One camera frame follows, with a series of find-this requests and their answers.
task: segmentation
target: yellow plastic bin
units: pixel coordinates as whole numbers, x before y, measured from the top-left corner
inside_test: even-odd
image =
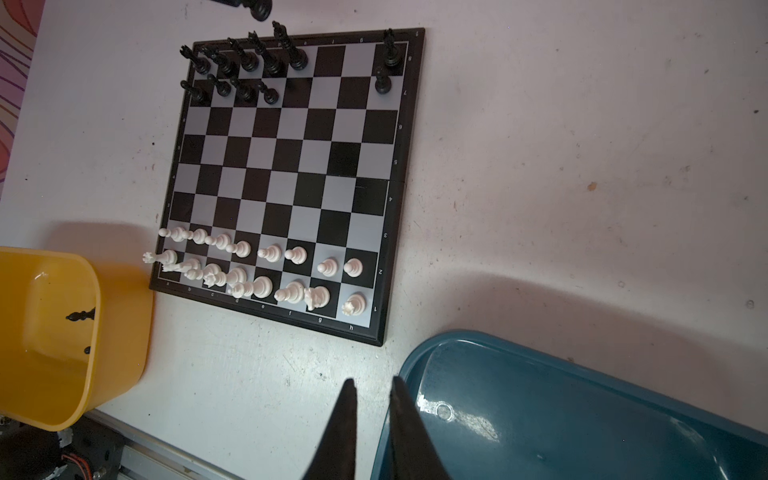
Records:
[[[128,391],[144,371],[152,299],[135,266],[0,247],[0,414],[55,432]],[[94,307],[94,319],[67,319]]]

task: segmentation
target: blue plastic tray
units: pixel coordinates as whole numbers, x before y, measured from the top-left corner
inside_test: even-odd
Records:
[[[476,332],[424,342],[400,370],[454,480],[768,478],[768,435]],[[372,480],[389,480],[389,414]]]

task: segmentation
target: black pawn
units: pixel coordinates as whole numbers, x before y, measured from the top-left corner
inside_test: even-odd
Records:
[[[280,94],[277,93],[277,90],[267,87],[261,80],[256,84],[256,87],[264,94],[264,101],[268,105],[274,105],[280,99]]]
[[[221,81],[218,78],[216,78],[216,75],[208,74],[208,80],[212,81],[214,85],[216,86],[216,91],[219,92],[219,95],[222,97],[226,97],[230,94],[232,91],[232,87],[230,84],[226,83],[225,81]]]
[[[192,98],[194,100],[197,100],[198,103],[204,103],[206,100],[208,100],[208,96],[205,94],[205,92],[201,88],[193,87],[190,85],[190,82],[186,80],[181,81],[181,87],[190,92],[190,95],[192,95]]]
[[[389,75],[384,73],[384,69],[381,67],[376,68],[376,83],[374,87],[382,95],[392,90],[392,81],[389,80]]]
[[[230,82],[235,87],[237,96],[240,97],[241,100],[249,104],[256,103],[256,100],[259,98],[259,94],[257,94],[255,90],[253,90],[248,85],[240,83],[240,80],[237,80],[236,78],[230,78]]]
[[[386,49],[384,65],[390,68],[400,65],[402,53],[400,53],[400,49],[395,45],[395,32],[391,28],[384,31],[384,48]]]

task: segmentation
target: white table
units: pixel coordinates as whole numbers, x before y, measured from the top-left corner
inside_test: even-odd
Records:
[[[208,0],[77,3],[45,6],[0,244],[140,263],[179,47],[270,27]],[[293,34],[427,27],[386,343],[157,294],[146,372],[101,409],[245,478],[299,478],[352,376],[367,478],[391,375],[462,327],[768,431],[766,14],[759,0],[275,0],[270,20]]]

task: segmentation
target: patterned wall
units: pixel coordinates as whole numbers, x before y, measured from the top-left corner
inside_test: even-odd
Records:
[[[45,0],[0,5],[0,195]]]

